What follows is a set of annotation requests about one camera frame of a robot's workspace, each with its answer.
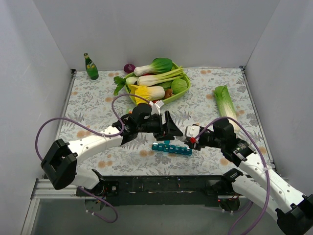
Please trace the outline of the white pill bottle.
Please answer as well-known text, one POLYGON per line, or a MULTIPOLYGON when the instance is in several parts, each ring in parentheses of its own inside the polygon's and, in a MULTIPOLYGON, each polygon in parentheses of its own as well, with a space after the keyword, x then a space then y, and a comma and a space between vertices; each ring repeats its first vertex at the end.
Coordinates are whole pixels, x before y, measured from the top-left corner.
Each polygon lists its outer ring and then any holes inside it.
POLYGON ((176 137, 176 139, 181 141, 181 142, 185 142, 186 141, 186 137, 185 136, 179 136, 179 137, 176 137))

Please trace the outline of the teal weekly pill organizer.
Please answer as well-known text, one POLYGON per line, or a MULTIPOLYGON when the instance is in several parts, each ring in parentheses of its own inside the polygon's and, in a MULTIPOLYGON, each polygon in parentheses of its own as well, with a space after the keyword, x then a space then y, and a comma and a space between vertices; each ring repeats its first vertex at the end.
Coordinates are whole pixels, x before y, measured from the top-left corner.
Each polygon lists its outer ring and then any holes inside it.
POLYGON ((192 149, 190 149, 189 147, 170 144, 170 141, 165 141, 163 143, 154 142, 152 144, 152 150, 186 156, 192 155, 192 149))

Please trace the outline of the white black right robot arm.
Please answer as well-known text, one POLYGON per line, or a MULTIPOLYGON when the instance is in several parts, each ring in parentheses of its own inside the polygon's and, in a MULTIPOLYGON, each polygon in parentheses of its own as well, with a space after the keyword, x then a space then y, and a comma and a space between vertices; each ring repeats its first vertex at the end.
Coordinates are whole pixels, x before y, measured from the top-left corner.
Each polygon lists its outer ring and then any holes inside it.
POLYGON ((255 144, 238 138, 230 119, 220 117, 211 122, 213 130, 197 125, 185 130, 186 144, 195 150, 219 148, 236 168, 225 173, 222 191, 235 192, 262 208, 256 221, 244 232, 249 233, 268 213, 286 235, 304 235, 313 226, 313 197, 292 187, 269 165, 255 144))

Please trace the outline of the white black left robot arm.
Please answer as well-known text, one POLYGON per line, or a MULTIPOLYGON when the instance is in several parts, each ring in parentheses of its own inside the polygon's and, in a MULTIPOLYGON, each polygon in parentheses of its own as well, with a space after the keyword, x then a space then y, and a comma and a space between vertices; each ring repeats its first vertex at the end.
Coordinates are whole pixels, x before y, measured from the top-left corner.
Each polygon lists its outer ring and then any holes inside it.
POLYGON ((41 167, 56 190, 75 185, 98 196, 104 190, 101 175, 96 170, 78 169, 77 166, 100 152, 134 140, 139 133, 152 133, 157 141, 174 140, 183 135, 168 111, 162 115, 156 105, 140 103, 132 113, 122 116, 121 121, 99 135, 69 142, 54 141, 41 167))

